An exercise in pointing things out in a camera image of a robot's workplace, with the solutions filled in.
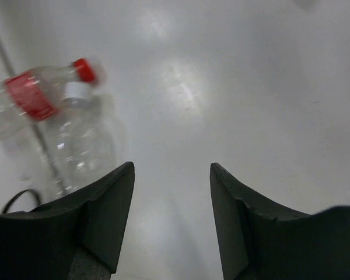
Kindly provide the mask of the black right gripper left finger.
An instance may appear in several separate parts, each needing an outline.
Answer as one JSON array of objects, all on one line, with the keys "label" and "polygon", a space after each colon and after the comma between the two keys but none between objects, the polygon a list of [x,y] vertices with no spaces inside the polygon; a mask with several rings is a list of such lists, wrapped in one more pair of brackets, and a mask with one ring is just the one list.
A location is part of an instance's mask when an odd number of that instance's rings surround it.
[{"label": "black right gripper left finger", "polygon": [[0,279],[109,279],[134,190],[126,162],[72,194],[0,214]]}]

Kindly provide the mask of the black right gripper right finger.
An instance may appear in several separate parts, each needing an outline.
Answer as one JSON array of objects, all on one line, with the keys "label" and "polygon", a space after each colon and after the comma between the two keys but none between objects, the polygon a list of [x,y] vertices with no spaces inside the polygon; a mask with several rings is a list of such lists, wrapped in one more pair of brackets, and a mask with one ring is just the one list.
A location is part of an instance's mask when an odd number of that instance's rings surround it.
[{"label": "black right gripper right finger", "polygon": [[299,212],[218,163],[210,186],[225,279],[350,279],[350,206]]}]

